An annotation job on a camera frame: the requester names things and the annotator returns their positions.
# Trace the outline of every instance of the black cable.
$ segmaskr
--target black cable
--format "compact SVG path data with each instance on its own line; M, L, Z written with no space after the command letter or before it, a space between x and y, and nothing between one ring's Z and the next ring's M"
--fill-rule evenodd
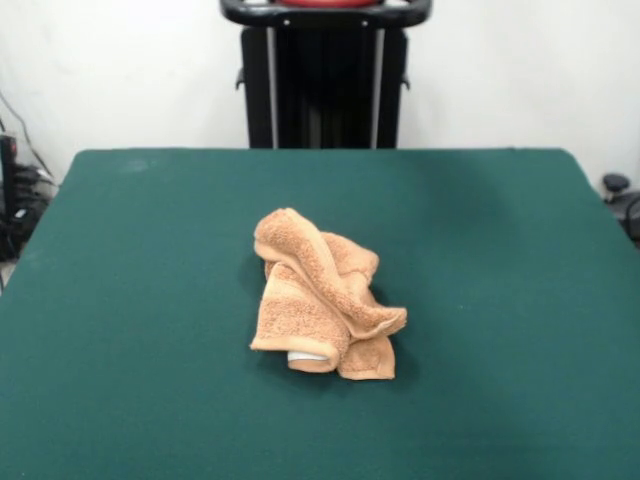
M45 176L46 173L43 175L42 171L38 171L39 169L37 169L36 167L25 167L23 165L16 165L15 170L16 182L27 184L29 187L34 187L39 183L46 183L53 187L58 187L55 182L52 182L49 178L47 178L47 176Z
M47 167L47 164L44 163L44 160L42 159L40 154L36 151L36 149L33 147L33 144L31 143L31 137L29 136L29 130L27 129L27 124L25 123L24 119L20 116L20 114L16 112L15 109L11 106L7 98L4 96L4 93L2 93L1 89L0 89L0 100L2 100L2 103L4 103L4 106L7 107L7 110L11 112L11 114L16 118L16 120L18 120L18 122L22 126L22 131L24 132L24 139L27 142L27 146L29 147L29 150L31 150L31 153L33 153L33 156L36 157L36 160L38 160L38 163L40 163L44 171L47 172L47 174L51 178L53 178L51 170L49 170L49 167Z
M640 205L640 195L638 195L637 198L633 199L631 203L627 205L627 212L624 217L624 229L627 231L627 235L629 235L629 238L631 240L633 240L633 232L631 231L631 210L636 205Z

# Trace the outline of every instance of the black stand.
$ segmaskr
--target black stand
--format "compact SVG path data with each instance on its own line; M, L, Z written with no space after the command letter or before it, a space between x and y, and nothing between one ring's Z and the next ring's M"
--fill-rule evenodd
M0 160L2 161L3 221L8 225L16 214L16 140L0 135Z
M395 148L407 38L431 0L287 7L222 0L242 33L251 148Z

